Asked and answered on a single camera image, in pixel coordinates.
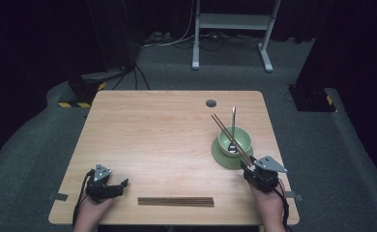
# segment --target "hole in table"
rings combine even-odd
[[[217,102],[214,100],[207,100],[206,105],[209,107],[215,107],[217,105]]]

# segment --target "green bowl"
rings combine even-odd
[[[231,134],[232,127],[229,126],[226,128]],[[236,126],[235,131],[234,131],[234,138],[240,144],[243,150],[247,153],[248,150],[251,148],[251,136],[249,135],[249,133],[246,130]],[[228,157],[232,157],[232,158],[239,157],[240,154],[238,152],[232,153],[228,151],[228,147],[230,146],[230,143],[231,143],[230,139],[228,139],[228,137],[225,136],[223,131],[220,131],[218,134],[218,145],[219,145],[220,150]]]

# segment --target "wooden stick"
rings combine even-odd
[[[138,197],[138,205],[214,207],[213,197]]]
[[[218,118],[216,114],[214,116],[212,115],[212,118],[216,121],[217,125],[221,128],[221,131],[227,136],[227,138],[230,140],[231,143],[234,144],[237,151],[240,153],[240,155],[243,157],[243,160],[246,162],[248,166],[252,166],[252,161],[247,155],[247,153],[244,151],[244,149],[240,146],[240,144],[237,142],[237,140],[230,134],[230,132],[227,130],[225,125],[221,122],[221,120]]]

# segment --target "wooden table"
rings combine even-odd
[[[216,101],[215,107],[206,105]],[[229,170],[213,158],[219,127],[216,113],[252,137],[253,154],[282,164],[263,96],[257,91],[100,91],[79,137],[49,221],[71,224],[85,174],[100,163],[112,170],[109,185],[129,178],[123,196],[101,224],[255,225],[261,224],[242,170]],[[286,190],[287,176],[280,173]],[[141,206],[137,197],[213,197],[215,207]],[[299,221],[294,199],[289,224]]]

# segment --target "cable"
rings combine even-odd
[[[133,69],[134,71],[134,90],[137,90],[137,73],[136,73],[136,69]]]
[[[146,76],[144,76],[143,72],[141,71],[140,68],[138,68],[137,64],[134,62],[134,66],[140,71],[140,74],[141,76],[143,77],[143,80],[144,80],[144,83],[146,83],[146,87],[148,90],[150,90],[150,86],[149,84],[147,83],[147,80],[146,80]]]
[[[72,218],[72,227],[76,224],[77,215],[79,213],[79,207],[82,204],[83,200],[86,198],[87,195],[85,195],[82,199],[83,191],[85,190],[86,181],[88,178],[92,177],[92,175],[95,173],[95,170],[90,170],[88,173],[86,173],[85,178],[83,179],[82,183],[82,189],[80,190],[79,198],[77,199],[76,206],[74,206],[73,210],[73,218]]]
[[[147,44],[147,45],[142,45],[141,47],[147,47],[147,46],[153,46],[153,45],[172,45],[172,44],[176,44],[176,43],[179,43],[179,42],[183,41],[185,39],[185,36],[188,34],[189,28],[191,26],[192,8],[193,8],[193,6],[194,6],[194,0],[191,0],[191,12],[190,12],[190,15],[189,15],[188,29],[186,30],[186,33],[185,33],[185,35],[182,38],[180,38],[177,41],[171,42],[171,43]]]
[[[116,89],[116,87],[119,85],[120,81],[122,81],[124,77],[125,75],[122,75],[122,77],[120,77],[119,81],[117,81],[116,85],[112,88],[112,90]]]
[[[238,40],[238,39],[245,39],[244,42],[225,42],[225,44],[228,44],[228,45],[247,45],[247,44],[258,44],[262,38],[254,38],[254,37],[246,37],[246,38],[238,38],[238,37],[229,37],[229,38],[225,38],[227,41],[228,40]],[[250,42],[250,40],[252,39],[258,39],[256,42]]]
[[[173,44],[173,46],[175,46],[175,47],[177,47],[177,48],[179,48],[179,49],[190,49],[190,48],[192,48],[193,44],[192,44],[192,43],[189,43],[189,46],[187,46],[187,47],[180,47],[180,46],[177,46],[177,45],[175,45],[175,44]]]
[[[206,50],[206,51],[217,51],[217,50],[220,50],[220,49],[222,49],[225,46],[225,40],[224,40],[223,37],[219,37],[219,39],[222,40],[222,43],[220,44],[219,47],[217,47],[215,49],[208,49],[208,48],[205,48],[204,46],[201,46],[201,45],[199,47],[201,49],[203,49],[203,50]]]
[[[149,46],[155,44],[170,43],[172,41],[173,40],[171,39],[171,37],[165,37],[165,35],[163,35],[162,32],[154,32],[148,38],[145,39],[144,43],[146,44],[146,46]]]
[[[288,202],[287,202],[287,199],[285,199],[285,192],[284,192],[284,189],[282,188],[281,184],[279,184],[279,187],[281,188],[281,193],[279,193],[278,190],[276,190],[275,188],[272,188],[273,191],[275,191],[275,193],[279,196],[279,198],[281,198],[282,200],[282,205],[284,207],[284,215],[282,216],[282,224],[285,228],[285,231],[287,231],[287,220],[288,220],[288,216],[289,216],[289,205],[288,205]]]

